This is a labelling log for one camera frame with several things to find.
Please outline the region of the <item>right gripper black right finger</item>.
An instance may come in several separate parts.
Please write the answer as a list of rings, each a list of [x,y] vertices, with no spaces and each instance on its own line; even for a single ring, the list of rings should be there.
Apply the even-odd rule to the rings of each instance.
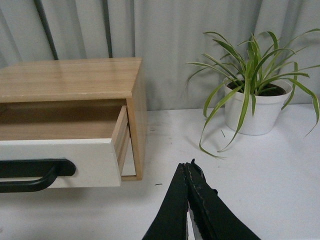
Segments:
[[[188,202],[193,220],[203,240],[258,240],[211,188],[203,170],[193,159],[185,164]]]

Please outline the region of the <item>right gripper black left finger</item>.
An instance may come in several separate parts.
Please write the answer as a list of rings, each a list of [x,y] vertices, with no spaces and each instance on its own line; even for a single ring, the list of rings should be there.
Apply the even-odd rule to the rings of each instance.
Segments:
[[[186,240],[188,187],[185,165],[179,163],[159,211],[145,233],[144,240]]]

